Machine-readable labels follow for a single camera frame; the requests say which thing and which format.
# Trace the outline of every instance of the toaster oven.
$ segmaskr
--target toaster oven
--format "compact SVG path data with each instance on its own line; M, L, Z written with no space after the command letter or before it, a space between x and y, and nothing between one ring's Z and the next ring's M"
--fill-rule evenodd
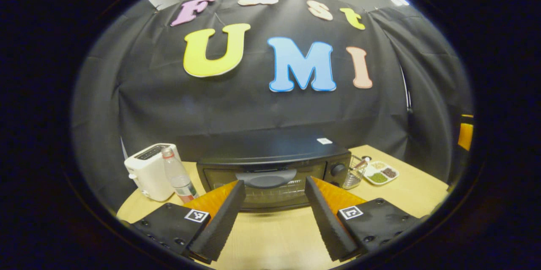
M308 205L304 193L311 175L344 184L351 152L318 133L276 129L236 133L215 142L197 161L205 191L244 180L243 211L269 211Z

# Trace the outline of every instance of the blue letter m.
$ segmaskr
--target blue letter m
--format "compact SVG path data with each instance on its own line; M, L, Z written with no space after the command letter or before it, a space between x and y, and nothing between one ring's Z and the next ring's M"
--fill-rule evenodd
M289 68L301 89L306 89L312 72L315 73L311 88L318 91L333 91L336 83L331 70L332 46L323 42L314 42L306 56L290 38L274 37L267 43L274 47L274 81L270 82L271 91L292 91L295 83L290 80Z

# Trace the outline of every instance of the bottle label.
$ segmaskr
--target bottle label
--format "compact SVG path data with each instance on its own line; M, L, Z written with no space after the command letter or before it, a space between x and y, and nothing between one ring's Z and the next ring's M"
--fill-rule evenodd
M184 187L176 188L176 194L180 196L183 202L188 202L199 197L194 185L190 182Z

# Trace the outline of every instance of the white divided dish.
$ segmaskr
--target white divided dish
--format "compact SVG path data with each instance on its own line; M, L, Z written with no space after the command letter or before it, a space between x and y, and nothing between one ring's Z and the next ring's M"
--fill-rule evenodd
M392 172L394 172L394 177L391 178L387 175L385 175L383 173L383 171L385 169L389 168ZM373 181L370 177L372 177L374 174L376 173L381 173L381 175L385 176L385 178L387 178L386 181L384 182L375 182ZM382 161L372 161L370 162L366 168L365 168L365 179L367 179L371 184L373 185L384 185L385 183L388 183L390 181L393 181L395 180L398 176L400 175L400 173L398 172L398 170L392 168L391 166L389 166L388 164L385 164L385 162L382 162Z

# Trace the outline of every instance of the bottle cap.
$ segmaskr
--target bottle cap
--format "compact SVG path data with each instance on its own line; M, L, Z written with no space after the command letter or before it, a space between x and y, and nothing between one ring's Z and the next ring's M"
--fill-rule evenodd
M174 151L172 151L172 148L170 147L164 147L162 149L162 156L164 158L171 158L175 155Z

